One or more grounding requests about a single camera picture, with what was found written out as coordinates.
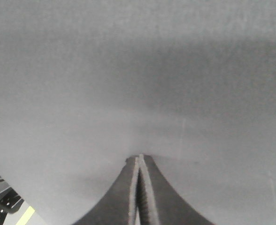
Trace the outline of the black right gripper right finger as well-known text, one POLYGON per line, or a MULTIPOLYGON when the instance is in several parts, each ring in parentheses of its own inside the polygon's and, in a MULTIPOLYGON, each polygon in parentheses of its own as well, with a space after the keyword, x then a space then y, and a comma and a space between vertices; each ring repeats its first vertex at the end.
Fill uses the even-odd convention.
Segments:
POLYGON ((211 225, 189 205, 149 155, 139 155, 138 210, 142 225, 211 225))

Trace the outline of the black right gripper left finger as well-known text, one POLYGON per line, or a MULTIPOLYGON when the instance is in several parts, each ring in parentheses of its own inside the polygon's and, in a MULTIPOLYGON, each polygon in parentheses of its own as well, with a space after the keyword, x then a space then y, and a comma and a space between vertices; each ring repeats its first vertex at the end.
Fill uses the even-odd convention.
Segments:
POLYGON ((118 177, 76 225, 134 225, 137 214, 137 184, 139 162, 137 156, 126 159, 118 177))

